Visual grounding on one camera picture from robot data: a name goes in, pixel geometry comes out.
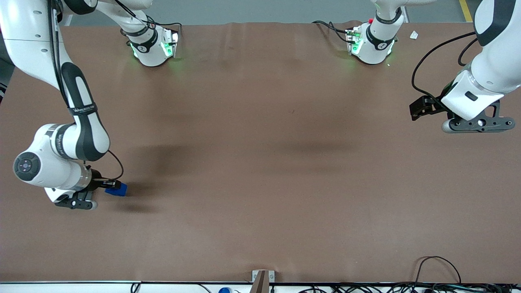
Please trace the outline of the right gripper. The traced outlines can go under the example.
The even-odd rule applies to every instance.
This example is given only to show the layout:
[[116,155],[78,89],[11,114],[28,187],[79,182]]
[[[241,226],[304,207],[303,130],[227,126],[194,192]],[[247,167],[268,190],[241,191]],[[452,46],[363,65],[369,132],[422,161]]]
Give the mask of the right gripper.
[[63,169],[44,173],[44,189],[53,203],[94,203],[98,188],[120,190],[122,183],[102,179],[96,169]]

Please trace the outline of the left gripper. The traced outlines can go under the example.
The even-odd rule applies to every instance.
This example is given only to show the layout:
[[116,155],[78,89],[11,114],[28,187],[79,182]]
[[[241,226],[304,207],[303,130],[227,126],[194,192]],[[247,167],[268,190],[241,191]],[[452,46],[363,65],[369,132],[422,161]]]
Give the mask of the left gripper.
[[450,111],[462,119],[471,120],[504,95],[481,86],[471,72],[459,72],[442,101],[439,97],[423,95],[409,105],[409,111],[413,122],[425,115]]

